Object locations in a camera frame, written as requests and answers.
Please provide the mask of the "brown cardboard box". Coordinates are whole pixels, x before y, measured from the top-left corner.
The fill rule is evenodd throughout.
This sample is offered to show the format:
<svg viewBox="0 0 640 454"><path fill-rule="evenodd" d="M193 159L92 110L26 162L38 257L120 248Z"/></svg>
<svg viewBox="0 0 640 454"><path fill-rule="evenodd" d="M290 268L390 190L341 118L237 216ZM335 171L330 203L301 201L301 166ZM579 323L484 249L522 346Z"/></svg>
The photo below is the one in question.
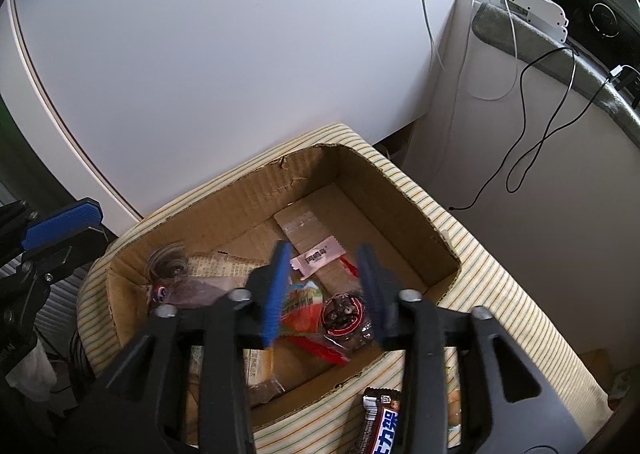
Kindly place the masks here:
<svg viewBox="0 0 640 454"><path fill-rule="evenodd" d="M101 453L344 453L362 391L397 387L404 355L363 344L341 365L307 336L303 267L353 296L338 331L399 315L390 281L429 309L460 269L420 206L424 192L376 151L318 144L235 173L160 209L93 266L118 350L81 412Z"/></svg>

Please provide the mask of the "colourful snack packet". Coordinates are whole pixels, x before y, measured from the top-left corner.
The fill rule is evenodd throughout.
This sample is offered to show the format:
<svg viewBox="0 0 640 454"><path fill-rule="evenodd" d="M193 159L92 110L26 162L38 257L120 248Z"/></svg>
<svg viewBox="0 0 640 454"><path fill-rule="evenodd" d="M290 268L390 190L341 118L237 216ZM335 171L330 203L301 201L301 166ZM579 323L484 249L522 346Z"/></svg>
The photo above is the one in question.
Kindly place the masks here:
<svg viewBox="0 0 640 454"><path fill-rule="evenodd" d="M323 291L314 281L292 285L281 312L280 332L283 336L318 333L323 306Z"/></svg>

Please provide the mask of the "small red-edged snack bag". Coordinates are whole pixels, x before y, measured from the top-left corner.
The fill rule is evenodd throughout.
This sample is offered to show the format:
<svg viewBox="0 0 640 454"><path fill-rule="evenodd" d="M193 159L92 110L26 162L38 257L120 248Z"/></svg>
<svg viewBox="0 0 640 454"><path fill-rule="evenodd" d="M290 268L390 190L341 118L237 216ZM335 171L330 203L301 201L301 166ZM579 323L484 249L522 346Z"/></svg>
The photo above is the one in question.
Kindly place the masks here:
<svg viewBox="0 0 640 454"><path fill-rule="evenodd" d="M314 281L312 277L299 283ZM324 306L318 333L307 336L283 336L294 346L334 365L346 365L352 353L372 340L372 326L359 289L328 295L323 291Z"/></svg>

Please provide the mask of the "pink snack packet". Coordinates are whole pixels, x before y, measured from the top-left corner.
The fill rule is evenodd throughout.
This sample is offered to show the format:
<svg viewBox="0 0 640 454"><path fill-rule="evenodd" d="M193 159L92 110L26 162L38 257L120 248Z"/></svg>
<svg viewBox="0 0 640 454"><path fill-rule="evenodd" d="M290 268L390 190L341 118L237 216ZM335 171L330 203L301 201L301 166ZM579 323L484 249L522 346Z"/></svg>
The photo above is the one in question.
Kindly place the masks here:
<svg viewBox="0 0 640 454"><path fill-rule="evenodd" d="M292 269L297 271L300 278L305 281L345 253L346 250L340 242L334 236L330 236L293 258L290 263Z"/></svg>

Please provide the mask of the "dark dates clear bag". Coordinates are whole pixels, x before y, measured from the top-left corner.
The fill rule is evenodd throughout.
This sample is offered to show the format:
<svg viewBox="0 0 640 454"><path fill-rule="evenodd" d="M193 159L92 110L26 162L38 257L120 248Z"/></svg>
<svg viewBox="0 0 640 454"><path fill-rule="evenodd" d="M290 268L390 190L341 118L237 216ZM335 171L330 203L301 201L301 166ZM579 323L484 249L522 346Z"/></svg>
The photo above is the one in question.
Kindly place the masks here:
<svg viewBox="0 0 640 454"><path fill-rule="evenodd" d="M235 287L230 276L217 274L213 255L187 255L183 244L157 249L149 258L148 302L151 309L171 304L179 309L208 307Z"/></svg>

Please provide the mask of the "white power strip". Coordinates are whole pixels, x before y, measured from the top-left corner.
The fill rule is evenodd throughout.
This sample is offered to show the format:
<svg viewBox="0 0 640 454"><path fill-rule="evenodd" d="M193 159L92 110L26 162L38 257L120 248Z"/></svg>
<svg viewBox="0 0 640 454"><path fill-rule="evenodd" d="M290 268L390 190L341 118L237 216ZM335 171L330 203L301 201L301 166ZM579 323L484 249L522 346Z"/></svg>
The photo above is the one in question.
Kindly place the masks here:
<svg viewBox="0 0 640 454"><path fill-rule="evenodd" d="M559 4L552 0L509 0L525 14L526 21L558 43L568 36L568 19Z"/></svg>

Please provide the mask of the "snickers bar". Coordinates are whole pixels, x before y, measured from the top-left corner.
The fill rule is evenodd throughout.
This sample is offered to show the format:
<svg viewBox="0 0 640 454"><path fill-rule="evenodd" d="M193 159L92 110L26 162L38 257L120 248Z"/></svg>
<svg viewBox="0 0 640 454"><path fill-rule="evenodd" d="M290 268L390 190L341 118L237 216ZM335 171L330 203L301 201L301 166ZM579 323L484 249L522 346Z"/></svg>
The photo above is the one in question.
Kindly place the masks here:
<svg viewBox="0 0 640 454"><path fill-rule="evenodd" d="M394 389L367 388L362 395L363 426L354 453L392 452L398 425L401 392Z"/></svg>

